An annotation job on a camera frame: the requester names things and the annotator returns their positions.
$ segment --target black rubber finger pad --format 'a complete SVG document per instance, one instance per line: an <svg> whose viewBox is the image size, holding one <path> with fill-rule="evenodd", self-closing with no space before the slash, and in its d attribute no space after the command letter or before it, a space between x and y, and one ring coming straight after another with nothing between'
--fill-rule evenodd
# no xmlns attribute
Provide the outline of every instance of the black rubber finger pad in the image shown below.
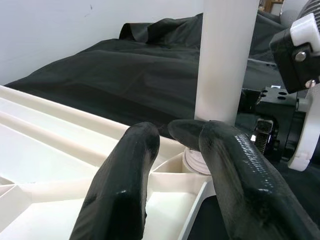
<svg viewBox="0 0 320 240"><path fill-rule="evenodd" d="M179 143L199 150L199 135L206 122L200 120L173 120L168 124L170 135Z"/></svg>
<svg viewBox="0 0 320 240"><path fill-rule="evenodd" d="M320 239L286 181L244 133L211 121L203 126L199 148L231 239Z"/></svg>
<svg viewBox="0 0 320 240"><path fill-rule="evenodd" d="M93 178L70 240L142 239L148 175L159 144L151 123L125 132Z"/></svg>

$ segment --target white wall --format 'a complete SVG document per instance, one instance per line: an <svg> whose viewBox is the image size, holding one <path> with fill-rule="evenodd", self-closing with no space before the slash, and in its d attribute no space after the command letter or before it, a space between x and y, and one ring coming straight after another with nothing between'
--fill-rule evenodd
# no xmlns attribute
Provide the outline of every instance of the white wall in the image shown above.
<svg viewBox="0 0 320 240"><path fill-rule="evenodd" d="M203 0L0 0L0 85L118 38L124 23L202 11Z"/></svg>

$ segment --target white cylindrical pole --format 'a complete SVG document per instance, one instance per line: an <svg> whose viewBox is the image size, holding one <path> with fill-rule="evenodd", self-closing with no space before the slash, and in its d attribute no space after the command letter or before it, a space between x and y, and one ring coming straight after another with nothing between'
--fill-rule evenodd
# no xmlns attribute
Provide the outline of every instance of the white cylindrical pole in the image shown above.
<svg viewBox="0 0 320 240"><path fill-rule="evenodd" d="M260 0L204 0L198 120L235 123Z"/></svg>

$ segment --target white plastic tray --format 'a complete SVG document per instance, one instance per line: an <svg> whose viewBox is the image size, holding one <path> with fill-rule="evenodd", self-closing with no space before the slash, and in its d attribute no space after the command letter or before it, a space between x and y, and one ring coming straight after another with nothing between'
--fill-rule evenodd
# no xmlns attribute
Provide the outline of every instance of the white plastic tray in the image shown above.
<svg viewBox="0 0 320 240"><path fill-rule="evenodd" d="M92 178L128 126L0 86L0 240L67 240ZM186 240L210 177L161 137L144 240Z"/></svg>

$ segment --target black cloth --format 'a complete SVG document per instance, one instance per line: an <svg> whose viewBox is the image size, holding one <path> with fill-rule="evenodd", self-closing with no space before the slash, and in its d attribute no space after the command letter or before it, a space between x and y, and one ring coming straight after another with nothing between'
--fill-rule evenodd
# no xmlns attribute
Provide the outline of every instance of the black cloth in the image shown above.
<svg viewBox="0 0 320 240"><path fill-rule="evenodd" d="M148 121L169 137L170 121L194 117L201 30L202 14L126 23L119 39L101 41L6 86L129 126ZM278 23L258 15L250 58L270 61L268 40L279 31ZM277 68L249 60L243 87L270 85L282 85Z"/></svg>

